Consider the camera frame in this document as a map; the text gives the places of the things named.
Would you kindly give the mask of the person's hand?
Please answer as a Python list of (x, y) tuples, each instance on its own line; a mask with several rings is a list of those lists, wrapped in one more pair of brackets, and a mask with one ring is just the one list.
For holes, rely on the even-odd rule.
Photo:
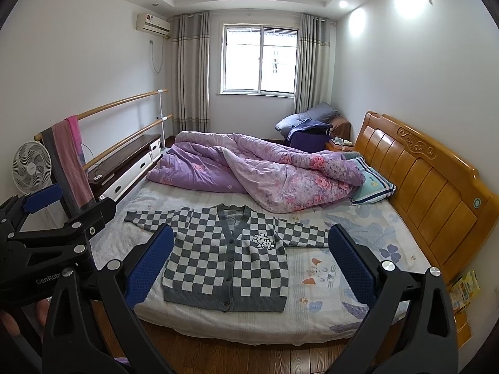
[(13, 338), (23, 334), (22, 325), (34, 329), (43, 338), (50, 302), (50, 299), (42, 299), (36, 304), (23, 307), (20, 312), (15, 312), (14, 316), (1, 311), (1, 322)]

